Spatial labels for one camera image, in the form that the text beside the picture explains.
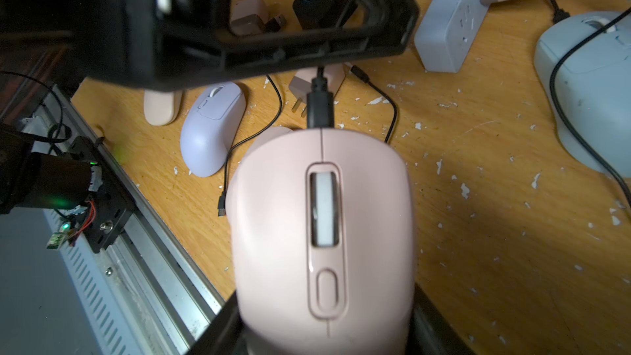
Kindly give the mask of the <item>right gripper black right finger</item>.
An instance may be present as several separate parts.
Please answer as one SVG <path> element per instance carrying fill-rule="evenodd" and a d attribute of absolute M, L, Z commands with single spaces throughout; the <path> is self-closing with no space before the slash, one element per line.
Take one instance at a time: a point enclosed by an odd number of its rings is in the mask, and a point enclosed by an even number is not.
<path fill-rule="evenodd" d="M 418 284 L 411 317 L 411 353 L 474 354 Z"/>

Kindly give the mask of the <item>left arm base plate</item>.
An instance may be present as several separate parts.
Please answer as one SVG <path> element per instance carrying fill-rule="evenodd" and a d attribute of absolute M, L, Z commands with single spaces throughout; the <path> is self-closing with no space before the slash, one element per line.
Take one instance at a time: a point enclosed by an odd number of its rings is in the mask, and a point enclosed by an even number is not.
<path fill-rule="evenodd" d="M 83 231 L 91 250 L 99 253 L 118 239 L 131 214 L 136 211 L 136 205 L 131 193 L 93 141 L 78 136 L 71 144 L 70 152 L 80 160 L 90 161 L 101 167 L 103 184 L 93 195 L 96 217 Z"/>

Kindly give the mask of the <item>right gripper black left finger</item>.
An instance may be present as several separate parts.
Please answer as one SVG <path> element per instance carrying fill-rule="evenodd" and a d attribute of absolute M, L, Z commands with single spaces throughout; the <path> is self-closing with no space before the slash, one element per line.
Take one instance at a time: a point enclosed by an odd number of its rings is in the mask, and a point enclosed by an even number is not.
<path fill-rule="evenodd" d="M 243 354 L 243 328 L 238 295 L 234 292 L 186 355 Z"/>

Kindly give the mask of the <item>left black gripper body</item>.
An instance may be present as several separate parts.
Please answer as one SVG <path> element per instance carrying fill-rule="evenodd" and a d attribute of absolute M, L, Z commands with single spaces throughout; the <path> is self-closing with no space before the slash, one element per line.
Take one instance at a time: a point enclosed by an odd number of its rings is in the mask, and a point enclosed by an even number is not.
<path fill-rule="evenodd" d="M 69 48 L 88 77 L 173 91 L 402 54 L 414 0 L 358 0 L 361 26 L 238 36 L 232 0 L 1 0 L 1 51 Z"/>

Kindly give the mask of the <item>white power strip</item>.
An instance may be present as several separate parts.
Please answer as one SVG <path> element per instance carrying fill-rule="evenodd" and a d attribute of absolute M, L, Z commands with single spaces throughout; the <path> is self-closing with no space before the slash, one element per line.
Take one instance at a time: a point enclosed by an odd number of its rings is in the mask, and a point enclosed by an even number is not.
<path fill-rule="evenodd" d="M 489 6 L 509 0 L 432 0 L 414 37 L 428 72 L 460 70 Z"/>

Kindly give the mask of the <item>white wireless mouse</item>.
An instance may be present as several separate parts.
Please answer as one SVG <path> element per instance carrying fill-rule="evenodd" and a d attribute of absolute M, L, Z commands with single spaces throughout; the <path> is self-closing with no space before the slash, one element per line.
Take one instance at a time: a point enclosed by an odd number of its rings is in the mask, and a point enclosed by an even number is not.
<path fill-rule="evenodd" d="M 172 123 L 179 113 L 182 91 L 144 91 L 144 115 L 151 126 L 162 127 Z"/>

